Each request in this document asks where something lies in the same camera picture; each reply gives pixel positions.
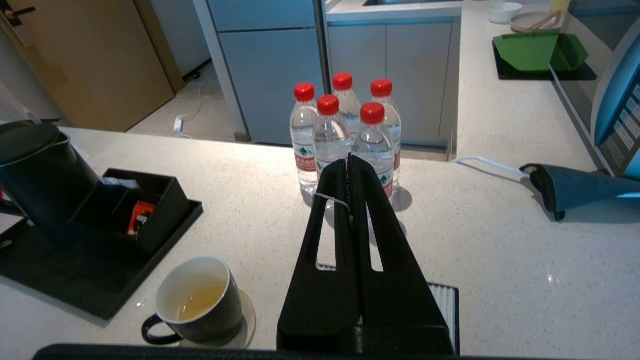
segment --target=red packet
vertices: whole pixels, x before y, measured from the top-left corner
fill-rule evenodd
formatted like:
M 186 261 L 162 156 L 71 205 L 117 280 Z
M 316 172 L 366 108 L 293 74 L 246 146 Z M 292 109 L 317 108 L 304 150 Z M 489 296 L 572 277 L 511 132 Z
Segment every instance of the red packet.
M 153 204 L 138 201 L 138 203 L 133 207 L 133 214 L 131 215 L 127 235 L 137 236 L 155 209 L 156 206 Z

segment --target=power adapter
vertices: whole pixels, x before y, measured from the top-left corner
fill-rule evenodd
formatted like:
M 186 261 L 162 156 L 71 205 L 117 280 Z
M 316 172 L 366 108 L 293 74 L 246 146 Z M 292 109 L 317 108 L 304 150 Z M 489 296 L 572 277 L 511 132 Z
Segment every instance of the power adapter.
M 173 131 L 176 134 L 182 134 L 182 115 L 179 115 L 175 118 L 175 123 L 173 124 Z

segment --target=door handle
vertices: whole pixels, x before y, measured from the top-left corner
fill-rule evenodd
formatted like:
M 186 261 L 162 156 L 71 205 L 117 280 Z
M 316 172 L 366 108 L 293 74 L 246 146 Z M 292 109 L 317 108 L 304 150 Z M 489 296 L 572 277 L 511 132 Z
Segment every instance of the door handle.
M 27 13 L 32 13 L 36 11 L 36 8 L 34 6 L 30 7 L 30 8 L 26 8 L 26 9 L 22 9 L 22 10 L 18 10 L 18 11 L 13 11 L 13 10 L 5 10 L 4 11 L 4 16 L 8 19 L 8 20 L 13 20 L 15 18 L 17 18 L 18 16 L 27 14 Z

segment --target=cabinet door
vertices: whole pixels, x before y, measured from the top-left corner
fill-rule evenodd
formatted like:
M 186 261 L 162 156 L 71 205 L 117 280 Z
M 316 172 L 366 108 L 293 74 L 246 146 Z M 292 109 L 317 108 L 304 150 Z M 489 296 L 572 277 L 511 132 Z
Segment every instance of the cabinet door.
M 402 116 L 402 143 L 438 145 L 451 23 L 387 26 L 387 77 Z
M 362 103 L 371 100 L 371 81 L 387 76 L 386 27 L 329 27 L 332 74 L 350 72 L 353 76 L 353 91 Z
M 314 0 L 209 0 L 209 8 L 219 33 L 316 26 Z
M 253 142 L 291 145 L 289 119 L 298 83 L 322 92 L 315 29 L 248 31 L 218 35 Z

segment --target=saucer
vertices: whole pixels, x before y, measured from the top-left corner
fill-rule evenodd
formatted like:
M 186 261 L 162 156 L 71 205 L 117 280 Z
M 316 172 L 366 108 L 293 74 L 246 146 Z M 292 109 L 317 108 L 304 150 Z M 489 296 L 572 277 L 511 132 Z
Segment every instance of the saucer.
M 228 343 L 220 346 L 211 346 L 206 344 L 196 344 L 189 340 L 182 340 L 176 343 L 176 347 L 184 348 L 225 348 L 225 349 L 245 349 L 251 344 L 253 335 L 255 334 L 255 308 L 253 307 L 253 301 L 244 291 L 240 290 L 240 301 L 242 302 L 242 313 L 244 318 L 242 319 L 242 326 L 238 334 Z

